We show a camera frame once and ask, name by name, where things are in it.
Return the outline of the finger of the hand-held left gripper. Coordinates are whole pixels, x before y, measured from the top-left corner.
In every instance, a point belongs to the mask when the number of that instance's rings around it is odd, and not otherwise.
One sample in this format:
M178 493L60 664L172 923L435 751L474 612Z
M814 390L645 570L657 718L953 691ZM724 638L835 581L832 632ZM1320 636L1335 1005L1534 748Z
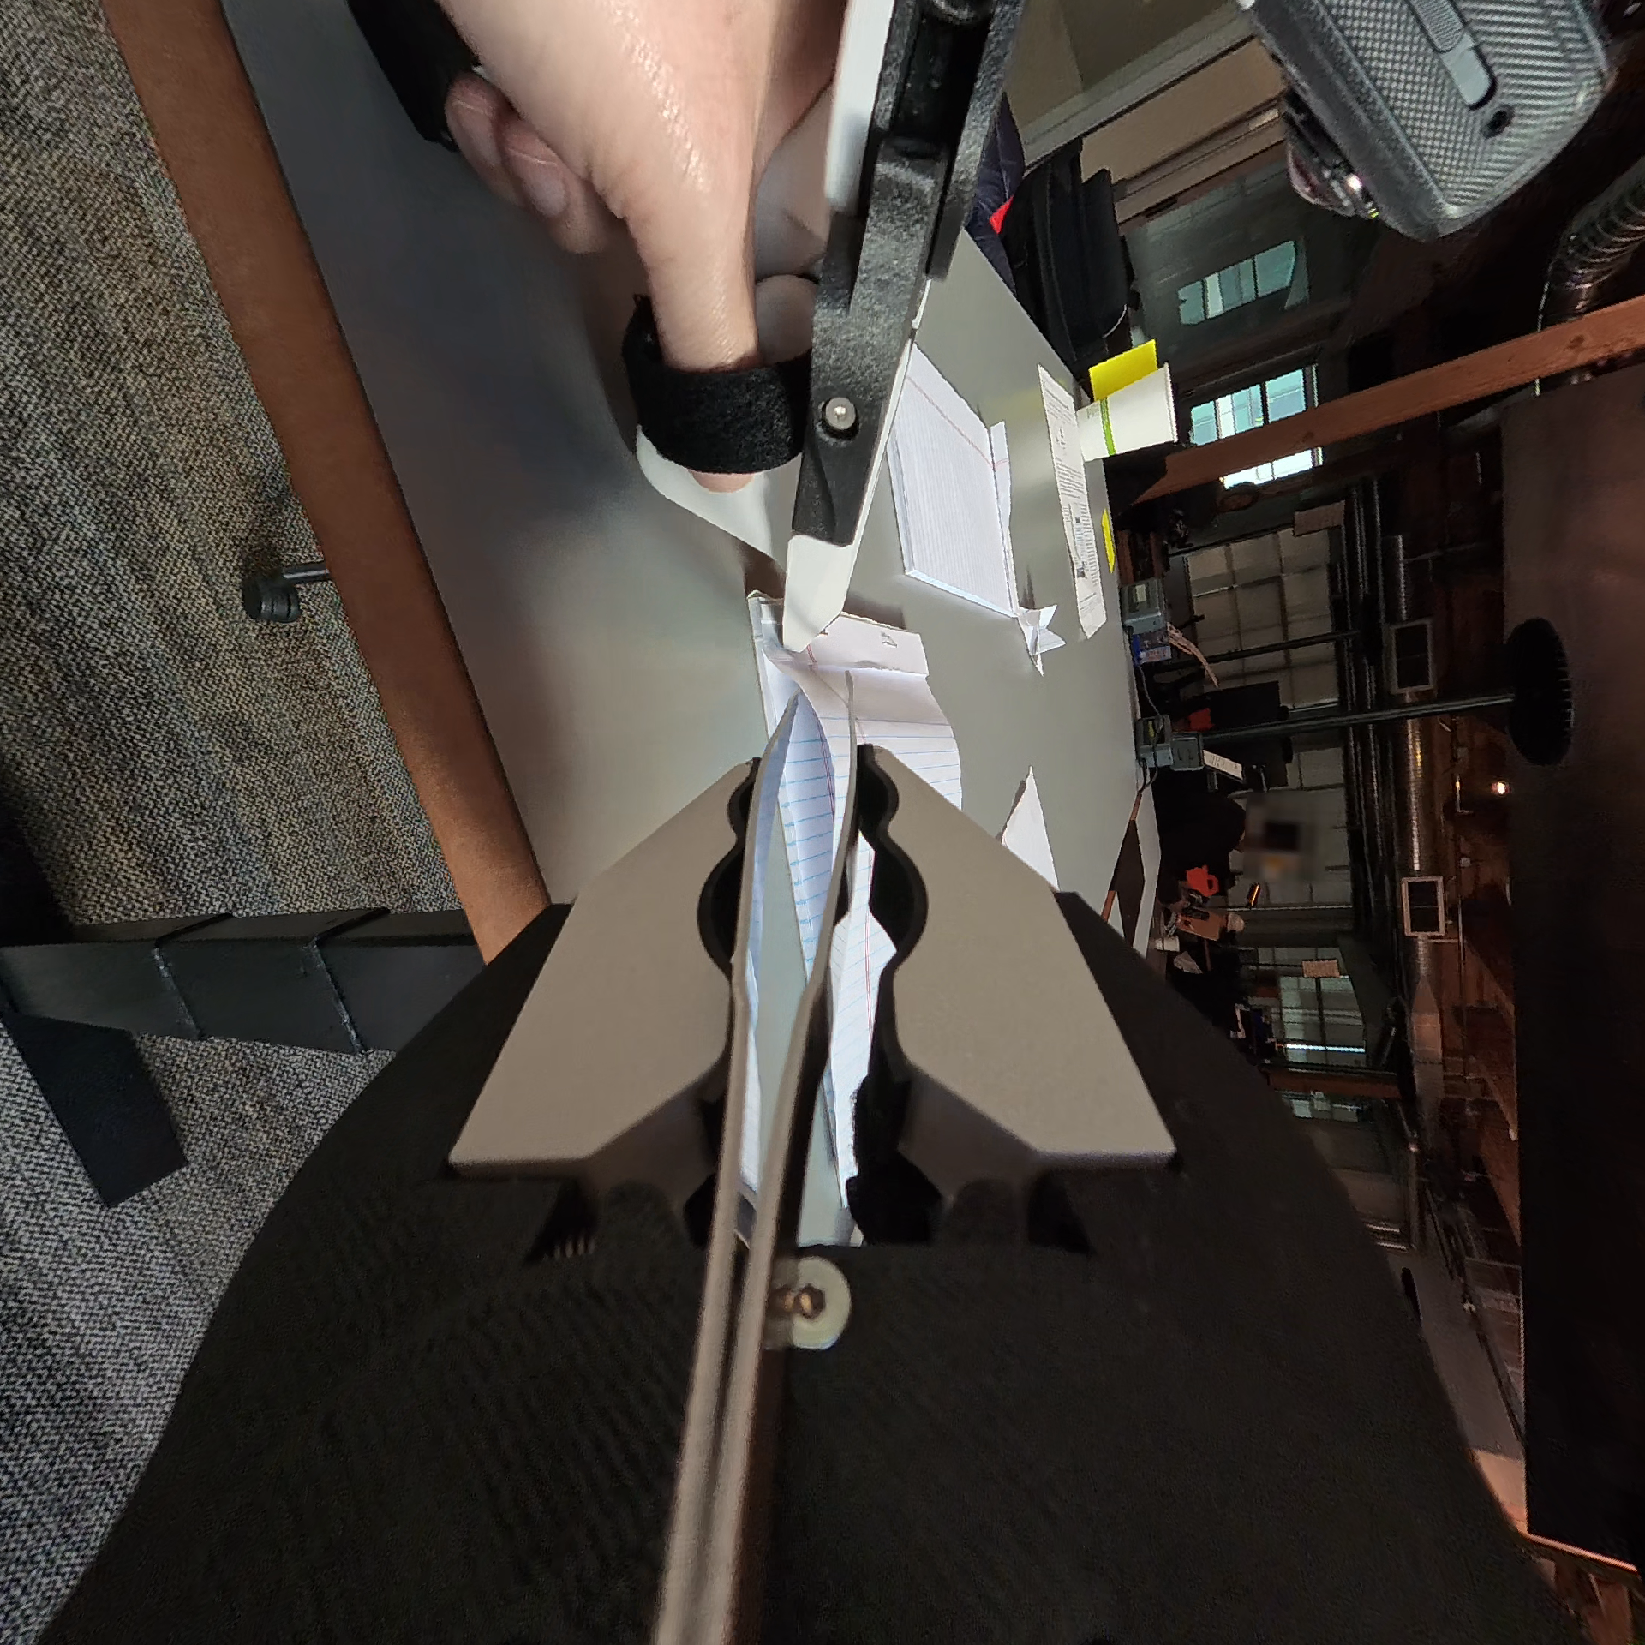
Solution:
M869 488L859 501L855 530L852 530L852 537L847 545L835 545L832 541L825 541L821 527L809 527L799 521L805 491L810 485L809 476L814 470L810 455L799 458L799 478L798 478L798 496L795 496L795 515L791 515L791 541L790 541L790 552L785 552L784 647L790 647L790 649L810 647L814 638L821 636L847 609L847 597L848 597L852 578L855 578L855 564L856 564L859 545L863 545L865 527L869 527L869 510L877 496L877 482L878 482L878 476L884 466L890 433L893 433L901 392L907 386L907 371L908 371L912 353L914 353L914 335L918 335L920 319L927 312L930 286L933 285L920 286L914 319L901 343L895 380L893 380L893 387L890 387L890 395L884 403L884 418L882 418L882 425L877 433L874 458L869 463Z

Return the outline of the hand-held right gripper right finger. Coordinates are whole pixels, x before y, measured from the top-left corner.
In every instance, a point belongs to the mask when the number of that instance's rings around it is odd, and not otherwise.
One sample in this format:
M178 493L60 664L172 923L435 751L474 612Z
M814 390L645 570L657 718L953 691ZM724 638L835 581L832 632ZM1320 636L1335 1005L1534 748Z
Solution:
M1158 1171L1176 1141L1050 881L893 751L856 754L893 945L855 1099L855 1226L930 1242L968 1190Z

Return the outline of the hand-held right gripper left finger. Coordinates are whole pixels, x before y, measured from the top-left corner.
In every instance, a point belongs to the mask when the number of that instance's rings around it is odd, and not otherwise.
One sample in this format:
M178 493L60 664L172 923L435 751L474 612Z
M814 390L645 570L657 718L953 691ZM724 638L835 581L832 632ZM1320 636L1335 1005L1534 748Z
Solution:
M732 1065L732 956L761 763L734 763L588 883L451 1148L464 1182L663 1196L704 1242Z

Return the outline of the white lined notepad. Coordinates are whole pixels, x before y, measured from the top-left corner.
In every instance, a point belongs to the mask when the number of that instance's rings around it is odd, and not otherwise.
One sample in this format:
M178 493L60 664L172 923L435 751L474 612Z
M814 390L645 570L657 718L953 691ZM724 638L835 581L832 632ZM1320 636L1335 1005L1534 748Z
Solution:
M837 616L810 647L784 647L781 604L747 597L755 680L766 731L795 699L791 743L777 811L799 927L814 934L841 836L848 740L890 751L949 803L961 803L956 731L937 703L927 653L912 631Z
M912 349L890 431L904 570L986 612L1017 613L1004 425L986 425L937 364Z

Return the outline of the lined paper sheet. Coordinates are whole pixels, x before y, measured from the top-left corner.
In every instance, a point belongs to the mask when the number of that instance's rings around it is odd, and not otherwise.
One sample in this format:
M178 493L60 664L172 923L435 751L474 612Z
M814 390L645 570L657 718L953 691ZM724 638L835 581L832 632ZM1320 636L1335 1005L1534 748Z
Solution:
M859 1171L855 1111L869 1077L878 984L895 949L869 907L874 848L865 840L855 845L848 913L832 920L826 911L844 767L829 722L818 721L814 701L795 682L777 682L766 701L773 731L785 718L795 718L795 727L781 767L777 807L765 836L769 855L751 938L753 1029L742 1177L745 1196L755 1203L791 1013L803 983L818 968L818 941L829 935L832 1039L814 1118L799 1242L848 1248L863 1243L847 1198Z
M1002 826L1002 844L1057 892L1060 872L1034 770L1026 772Z

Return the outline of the black desk leg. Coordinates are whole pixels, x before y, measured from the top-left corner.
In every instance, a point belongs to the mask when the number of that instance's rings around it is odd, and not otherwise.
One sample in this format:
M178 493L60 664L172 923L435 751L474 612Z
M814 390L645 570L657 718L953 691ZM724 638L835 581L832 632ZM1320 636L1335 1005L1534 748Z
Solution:
M139 1039L401 1050L481 968L461 911L78 927L3 946L3 1029L116 1207L187 1166Z

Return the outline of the person's left hand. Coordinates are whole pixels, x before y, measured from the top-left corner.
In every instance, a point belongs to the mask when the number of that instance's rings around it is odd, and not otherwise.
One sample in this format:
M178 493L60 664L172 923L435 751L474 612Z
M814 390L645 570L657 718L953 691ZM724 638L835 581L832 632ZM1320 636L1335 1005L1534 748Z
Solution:
M439 4L481 72L446 99L464 162L560 249L627 238L667 360L755 360L751 219L835 76L844 4Z

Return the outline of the printed paper sheet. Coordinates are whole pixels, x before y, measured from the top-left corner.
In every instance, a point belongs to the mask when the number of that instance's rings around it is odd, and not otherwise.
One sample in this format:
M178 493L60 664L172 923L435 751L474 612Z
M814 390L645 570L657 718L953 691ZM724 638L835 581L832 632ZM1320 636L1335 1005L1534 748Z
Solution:
M1062 530L1072 560L1075 609L1084 638L1107 621L1098 515L1091 510L1086 462L1072 392L1039 366L1039 392L1050 463L1060 488Z

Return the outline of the white paper cup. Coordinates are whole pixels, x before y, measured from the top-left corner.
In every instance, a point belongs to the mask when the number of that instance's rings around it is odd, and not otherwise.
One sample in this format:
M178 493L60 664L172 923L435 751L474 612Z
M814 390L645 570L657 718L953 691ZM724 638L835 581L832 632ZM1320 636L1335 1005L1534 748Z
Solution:
M1084 462L1178 444L1176 390L1169 366L1091 402L1077 416Z

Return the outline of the wooden roof beam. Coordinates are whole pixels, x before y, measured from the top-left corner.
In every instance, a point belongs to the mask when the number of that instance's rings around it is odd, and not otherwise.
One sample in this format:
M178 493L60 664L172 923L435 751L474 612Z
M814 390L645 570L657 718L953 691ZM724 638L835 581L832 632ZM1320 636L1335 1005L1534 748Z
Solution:
M1144 491L1140 501L1165 500L1240 470L1377 433L1638 349L1643 349L1643 298L1593 309L1548 331L1309 406L1279 422L1174 451L1162 481Z

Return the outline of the chair caster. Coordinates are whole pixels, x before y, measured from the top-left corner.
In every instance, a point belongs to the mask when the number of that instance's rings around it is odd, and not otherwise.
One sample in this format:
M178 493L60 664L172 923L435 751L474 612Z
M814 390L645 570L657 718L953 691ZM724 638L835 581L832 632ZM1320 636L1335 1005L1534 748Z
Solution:
M299 626L304 620L307 590L324 585L334 585L334 574L324 563L249 570L240 586L244 613L253 626Z

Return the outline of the black stanchion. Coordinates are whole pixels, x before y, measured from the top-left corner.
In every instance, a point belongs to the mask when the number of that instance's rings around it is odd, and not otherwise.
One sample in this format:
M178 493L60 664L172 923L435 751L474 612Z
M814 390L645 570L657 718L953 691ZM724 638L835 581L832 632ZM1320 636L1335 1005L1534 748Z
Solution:
M1195 737L1201 751L1222 757L1230 748L1260 746L1270 740L1377 728L1429 718L1491 714L1502 710L1511 746L1527 762L1542 767L1559 763L1566 758L1574 737L1574 675L1559 631L1548 620L1521 621L1503 645L1503 668L1503 691L1373 710L1287 714L1270 722L1197 731Z

